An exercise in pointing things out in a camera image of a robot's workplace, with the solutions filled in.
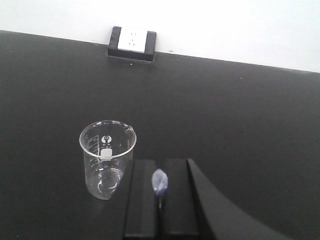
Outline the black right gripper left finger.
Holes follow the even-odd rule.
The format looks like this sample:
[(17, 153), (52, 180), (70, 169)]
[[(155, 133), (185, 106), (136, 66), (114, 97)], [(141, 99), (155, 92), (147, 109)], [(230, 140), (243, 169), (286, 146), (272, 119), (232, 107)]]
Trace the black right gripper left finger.
[(134, 161), (124, 237), (157, 236), (157, 200), (152, 186), (152, 175), (155, 170), (154, 160)]

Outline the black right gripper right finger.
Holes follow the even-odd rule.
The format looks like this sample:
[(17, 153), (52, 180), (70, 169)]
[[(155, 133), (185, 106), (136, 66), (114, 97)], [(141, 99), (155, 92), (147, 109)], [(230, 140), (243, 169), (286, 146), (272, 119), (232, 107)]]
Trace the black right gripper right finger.
[(165, 161), (168, 189), (164, 200), (163, 233), (165, 236), (198, 236), (197, 215), (190, 184), (187, 161)]

